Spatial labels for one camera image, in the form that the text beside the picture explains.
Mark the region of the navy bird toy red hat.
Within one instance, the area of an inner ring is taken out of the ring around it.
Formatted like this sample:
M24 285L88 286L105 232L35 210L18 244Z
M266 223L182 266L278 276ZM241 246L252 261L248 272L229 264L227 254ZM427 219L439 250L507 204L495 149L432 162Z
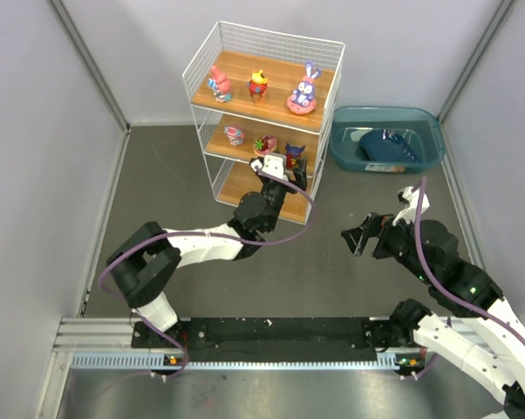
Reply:
M302 160L305 149L305 145L295 146L288 142L285 144L286 167L288 169L293 169L298 166L299 162Z

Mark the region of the pink bear donut toy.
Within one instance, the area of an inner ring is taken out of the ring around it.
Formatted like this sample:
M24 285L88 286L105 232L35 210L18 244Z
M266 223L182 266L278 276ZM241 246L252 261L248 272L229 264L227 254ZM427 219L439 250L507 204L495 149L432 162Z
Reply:
M270 153L276 152L277 138L273 135L265 135L255 140L254 153L258 157L264 157Z

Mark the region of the pink toy with goggles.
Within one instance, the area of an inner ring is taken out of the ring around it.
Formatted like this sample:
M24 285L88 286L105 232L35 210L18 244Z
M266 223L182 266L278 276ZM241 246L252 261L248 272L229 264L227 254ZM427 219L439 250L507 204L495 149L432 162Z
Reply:
M244 143L245 133L238 126L227 125L224 127L224 133L233 147L241 146Z

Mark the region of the purple bunny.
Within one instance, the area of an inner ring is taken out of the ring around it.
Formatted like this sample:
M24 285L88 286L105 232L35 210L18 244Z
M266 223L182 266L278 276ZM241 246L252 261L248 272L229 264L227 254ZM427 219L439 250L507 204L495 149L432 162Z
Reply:
M322 70L312 62L305 63L305 74L297 87L286 100L287 108L296 115L306 115L317 107L315 80L322 75Z

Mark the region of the yellow bear ice cream cone toy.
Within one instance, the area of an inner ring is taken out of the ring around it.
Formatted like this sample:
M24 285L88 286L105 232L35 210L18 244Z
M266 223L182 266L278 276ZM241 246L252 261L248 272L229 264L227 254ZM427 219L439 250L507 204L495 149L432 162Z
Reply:
M250 98L259 103L264 100L264 95L268 89L269 79L264 75L263 70L252 72L247 83Z

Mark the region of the pink rabbit toy blue bow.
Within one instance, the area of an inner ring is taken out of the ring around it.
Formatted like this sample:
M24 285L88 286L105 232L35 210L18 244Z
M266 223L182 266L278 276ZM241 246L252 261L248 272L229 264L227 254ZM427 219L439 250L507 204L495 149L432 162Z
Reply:
M232 100L232 89L228 76L216 65L210 67L207 86L211 89L216 102L228 103Z

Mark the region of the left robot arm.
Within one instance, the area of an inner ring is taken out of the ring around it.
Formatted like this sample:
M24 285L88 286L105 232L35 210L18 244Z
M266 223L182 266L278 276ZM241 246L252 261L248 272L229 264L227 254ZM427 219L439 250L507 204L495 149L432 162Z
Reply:
M143 322L164 333L179 317L164 289L174 272L191 264L212 260L235 261L248 258L270 243L263 235L276 227L285 197L307 194L307 160L299 160L286 174L287 159L279 154L253 158L249 166L262 183L259 191L246 193L232 218L209 229L170 230L156 222L143 224L108 259L99 277L104 286L110 275L119 295Z

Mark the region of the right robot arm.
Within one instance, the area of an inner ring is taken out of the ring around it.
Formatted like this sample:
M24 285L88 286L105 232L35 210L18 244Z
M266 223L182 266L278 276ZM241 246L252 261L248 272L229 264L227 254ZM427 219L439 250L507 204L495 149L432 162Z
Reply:
M495 281L460 257L458 241L444 224L371 213L341 236L355 256L377 239L374 258L404 266L483 343L473 343L410 299L391 316L402 339L433 350L478 382L502 406L501 418L525 418L525 326Z

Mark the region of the dark blue pouch in bin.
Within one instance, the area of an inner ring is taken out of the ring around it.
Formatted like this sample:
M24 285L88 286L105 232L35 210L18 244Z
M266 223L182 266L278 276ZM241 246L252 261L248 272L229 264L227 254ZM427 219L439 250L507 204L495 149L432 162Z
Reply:
M371 161L418 163L419 155L410 147L405 138L388 129L373 129L363 134L358 145Z

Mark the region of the teal plastic bin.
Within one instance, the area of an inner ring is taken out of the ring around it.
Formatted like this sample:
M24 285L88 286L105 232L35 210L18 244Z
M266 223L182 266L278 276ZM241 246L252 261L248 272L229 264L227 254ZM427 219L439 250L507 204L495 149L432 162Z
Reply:
M363 134L388 129L402 135L421 162L371 161L358 145ZM329 150L336 164L351 172L419 174L438 166L446 146L439 121L428 111L402 106L341 106L334 111Z

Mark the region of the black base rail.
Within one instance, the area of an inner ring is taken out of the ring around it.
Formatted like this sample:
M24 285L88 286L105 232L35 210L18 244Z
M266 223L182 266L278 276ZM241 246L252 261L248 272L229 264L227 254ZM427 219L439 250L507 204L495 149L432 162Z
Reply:
M389 320L364 317L192 318L167 335L195 362L373 361L379 351L419 350Z

